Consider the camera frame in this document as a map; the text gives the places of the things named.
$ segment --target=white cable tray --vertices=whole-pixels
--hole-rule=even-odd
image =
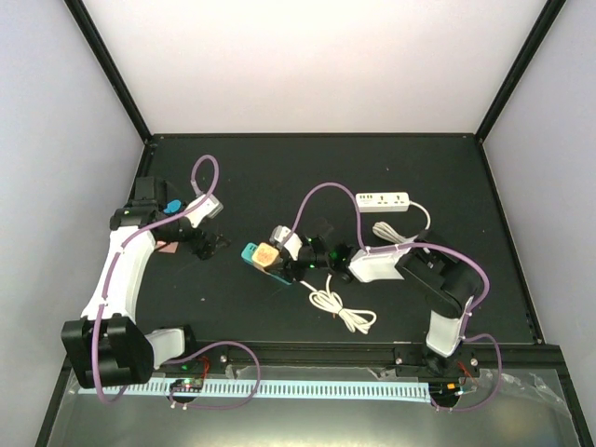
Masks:
[[[129,386],[127,396],[167,396],[176,378],[152,378],[144,385]],[[255,380],[207,379],[200,393],[179,391],[174,396],[205,398],[244,398],[249,395]],[[103,389],[114,395],[119,386]],[[95,389],[81,388],[79,394],[95,394]],[[301,380],[262,380],[255,398],[269,399],[326,399],[326,400],[402,400],[430,403],[428,384],[406,382],[337,382]]]

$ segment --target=black frame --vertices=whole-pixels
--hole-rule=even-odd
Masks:
[[[87,39],[89,46],[95,54],[108,80],[114,88],[116,95],[122,102],[122,105],[129,115],[130,120],[134,124],[139,136],[144,143],[142,158],[136,173],[137,177],[143,176],[146,174],[149,166],[151,165],[156,148],[155,140],[160,138],[160,136],[152,134],[145,124],[142,114],[134,99],[132,98],[129,89],[124,82],[124,79],[119,73],[114,60],[110,56],[106,45],[103,43],[102,37],[98,29],[95,27],[95,24],[93,23],[93,20],[90,17],[83,0],[64,0],[64,3],[67,5],[67,7],[69,7],[76,23],[83,33],[83,36],[85,36]],[[533,56],[540,47],[540,44],[547,35],[550,26],[557,18],[564,4],[565,0],[547,0],[535,22],[534,27],[521,47],[517,58],[509,69],[509,72],[501,88],[498,90],[491,106],[482,120],[481,125],[476,131],[474,138],[477,142],[478,150],[482,154],[486,174],[491,181],[494,197],[498,203],[501,223],[506,228],[508,241],[512,248],[511,251],[515,256],[514,262],[516,269],[520,275],[520,278],[522,279],[522,284],[524,285],[524,296],[526,298],[527,307],[530,309],[526,317],[528,318],[529,323],[534,326],[535,330],[534,345],[501,345],[504,368],[556,370],[559,380],[561,381],[567,405],[574,419],[574,425],[576,427],[576,432],[580,439],[580,443],[582,446],[590,446],[593,445],[592,438],[590,436],[584,415],[581,411],[577,394],[569,375],[569,371],[565,365],[561,349],[556,345],[544,344],[544,336],[539,325],[530,292],[527,289],[522,267],[513,245],[513,239],[508,228],[507,219],[499,200],[496,186],[494,184],[494,178],[488,165],[488,160],[483,147],[483,142],[486,140],[486,137],[489,135],[489,132],[505,108],[508,99],[521,80],[523,73],[529,66]],[[364,362],[366,362],[367,365],[386,366],[388,363],[394,364],[396,349],[395,345],[367,345],[366,349],[363,349],[361,345],[322,345],[317,347],[316,345],[312,344],[251,345],[251,347],[256,351],[257,355],[264,360],[264,364],[325,364],[328,366],[348,364],[355,365],[363,364]],[[490,345],[476,345],[475,351],[476,356],[484,367],[495,367],[496,356],[494,354],[493,348]],[[231,360],[234,359],[234,356],[237,356],[238,362],[243,361],[241,353],[230,351],[229,354],[231,355]],[[41,426],[39,437],[37,439],[37,446],[47,445],[49,441],[52,426],[60,408],[62,394],[66,388],[66,384],[70,375],[70,370],[71,365],[67,359],[62,365],[56,387],[49,402],[46,417]]]

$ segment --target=white wall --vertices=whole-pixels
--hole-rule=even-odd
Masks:
[[[141,149],[64,3],[3,0],[0,445],[34,445]]]
[[[545,0],[86,0],[159,132],[474,132]]]
[[[596,3],[570,0],[486,143],[538,315],[596,436]]]

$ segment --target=white cord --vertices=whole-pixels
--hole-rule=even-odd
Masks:
[[[367,334],[369,329],[376,321],[376,314],[371,310],[354,310],[346,309],[339,294],[330,290],[330,283],[332,276],[327,276],[325,284],[325,291],[318,291],[306,281],[300,281],[305,287],[311,290],[308,299],[314,307],[318,307],[325,312],[337,314],[341,318],[350,332],[355,332],[358,329],[360,332]],[[369,321],[360,315],[370,315],[372,319]]]
[[[428,210],[416,202],[410,201],[410,205],[414,205],[418,209],[422,210],[422,212],[427,217],[427,226],[425,226],[425,230],[430,228],[430,213],[428,212]],[[388,240],[389,242],[392,242],[394,244],[403,244],[406,241],[406,237],[402,236],[397,231],[395,231],[393,227],[387,222],[375,223],[372,227],[372,232],[375,236],[378,236],[384,240]]]

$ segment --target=power outlet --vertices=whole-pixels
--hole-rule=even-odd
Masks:
[[[360,193],[356,194],[360,212],[402,212],[410,208],[408,193]]]

